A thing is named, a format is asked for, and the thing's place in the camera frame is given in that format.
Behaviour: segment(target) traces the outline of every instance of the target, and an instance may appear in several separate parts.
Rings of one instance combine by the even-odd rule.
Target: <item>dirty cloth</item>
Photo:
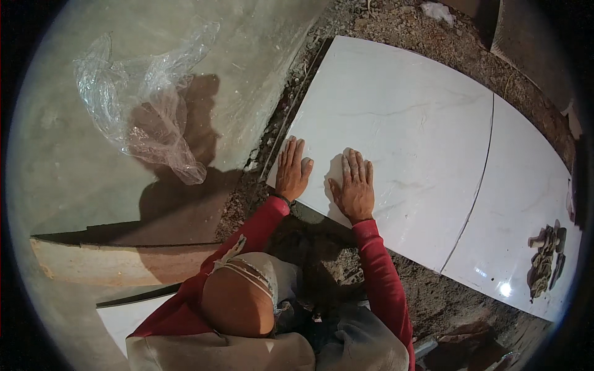
[[[284,201],[270,197],[204,261],[196,276],[186,280],[177,294],[128,336],[131,370],[194,370],[197,364],[203,370],[413,370],[412,326],[404,290],[374,220],[353,227],[372,311],[341,307],[334,337],[317,357],[305,337],[296,332],[277,332],[270,338],[234,337],[217,333],[204,320],[200,309],[204,283],[215,266],[220,269],[234,258],[257,268],[261,264],[273,267],[263,277],[277,281],[276,293],[271,293],[280,302],[282,297],[294,294],[293,281],[279,277],[291,277],[296,266],[280,260],[273,265],[272,257],[261,252],[288,214]],[[246,237],[243,243],[241,235]],[[238,243],[242,254],[229,253],[233,248],[239,250]],[[247,255],[252,252],[258,255]],[[291,288],[281,287],[287,284]]]

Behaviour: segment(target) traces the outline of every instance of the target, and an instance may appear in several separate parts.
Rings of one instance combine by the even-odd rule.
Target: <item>sleeve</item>
[[[237,232],[206,258],[197,275],[185,280],[178,292],[129,336],[192,335],[211,331],[200,318],[200,302],[204,283],[214,268],[214,261],[232,248],[240,235],[247,238],[242,252],[262,251],[272,232],[283,217],[289,215],[289,211],[289,206],[282,199],[269,197]]]
[[[412,325],[406,305],[405,291],[390,255],[384,247],[375,220],[353,226],[359,246],[359,257],[365,277],[365,290],[371,311],[404,344],[409,353],[409,370],[415,369],[412,346]]]

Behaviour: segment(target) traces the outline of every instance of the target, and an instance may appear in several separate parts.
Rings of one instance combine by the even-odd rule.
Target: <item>white marble tile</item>
[[[570,174],[541,133],[495,96],[485,175],[469,222],[443,274],[497,300],[555,321],[577,264],[581,233],[565,208]],[[530,303],[528,238],[559,219],[567,228],[560,279]],[[553,260],[555,267],[556,254]]]
[[[374,163],[374,217],[386,247],[440,271],[464,226],[485,165],[493,93],[436,61],[336,37],[289,135],[315,165],[299,202],[350,226],[326,179],[348,147]],[[268,184],[274,186],[276,167]]]
[[[155,297],[142,302],[97,308],[97,314],[103,321],[105,329],[126,358],[128,358],[126,337],[132,334],[148,316],[173,295],[175,294]]]

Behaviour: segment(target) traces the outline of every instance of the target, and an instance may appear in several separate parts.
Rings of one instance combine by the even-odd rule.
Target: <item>concrete floor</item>
[[[118,240],[138,243],[148,238],[146,230],[169,243],[212,240],[223,203],[258,147],[287,69],[324,4],[72,0],[52,24],[15,110],[7,199],[19,272],[38,315],[73,368],[127,370],[95,304],[154,287],[50,280],[37,264],[29,236],[140,220],[145,223],[132,223]],[[193,70],[202,79],[197,97],[208,103],[195,102],[195,142],[190,145],[208,164],[208,180],[187,187],[166,170],[151,171],[120,153],[101,135],[78,96],[72,60],[105,32],[111,33],[114,59],[164,53],[178,45],[195,14],[220,22],[221,28],[214,48]]]

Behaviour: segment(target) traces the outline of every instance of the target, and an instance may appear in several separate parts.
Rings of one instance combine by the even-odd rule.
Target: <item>clear plastic wrap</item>
[[[74,61],[78,92],[95,127],[123,153],[165,164],[187,185],[201,184],[206,167],[184,139],[181,91],[219,31],[218,23],[193,24],[190,37],[166,54],[111,61],[111,37],[104,34]]]

